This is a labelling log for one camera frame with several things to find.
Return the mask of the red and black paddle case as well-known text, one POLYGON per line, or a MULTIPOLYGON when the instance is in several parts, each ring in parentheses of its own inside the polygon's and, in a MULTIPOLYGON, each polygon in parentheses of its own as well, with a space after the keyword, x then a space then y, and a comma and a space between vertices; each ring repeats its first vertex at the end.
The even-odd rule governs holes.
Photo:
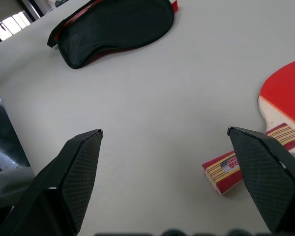
POLYGON ((72 69, 115 51, 144 47, 173 26, 177 0, 90 0, 63 19, 47 45, 72 69))

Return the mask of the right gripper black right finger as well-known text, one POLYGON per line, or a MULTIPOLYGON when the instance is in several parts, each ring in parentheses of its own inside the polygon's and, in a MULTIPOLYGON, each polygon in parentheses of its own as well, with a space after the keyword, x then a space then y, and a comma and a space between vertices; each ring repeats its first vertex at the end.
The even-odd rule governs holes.
POLYGON ((272 233, 295 233, 295 158, 275 138, 229 127, 243 182, 272 233))

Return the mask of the red table tennis paddle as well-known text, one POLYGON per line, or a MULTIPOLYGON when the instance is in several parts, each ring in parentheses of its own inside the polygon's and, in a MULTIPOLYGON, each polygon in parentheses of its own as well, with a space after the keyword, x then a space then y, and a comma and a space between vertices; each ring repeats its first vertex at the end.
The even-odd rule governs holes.
MULTIPOLYGON (((275 138, 295 154, 295 61, 273 73, 258 96, 260 112, 266 122, 266 135, 275 138)), ((242 180, 234 151, 202 165, 214 189, 223 195, 242 180)))

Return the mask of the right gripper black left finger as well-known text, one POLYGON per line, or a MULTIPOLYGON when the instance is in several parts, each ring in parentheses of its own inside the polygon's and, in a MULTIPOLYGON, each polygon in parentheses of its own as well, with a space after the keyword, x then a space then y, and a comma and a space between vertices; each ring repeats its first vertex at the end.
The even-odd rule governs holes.
POLYGON ((0 225, 0 236, 77 236, 93 191, 102 129, 68 140, 0 225))

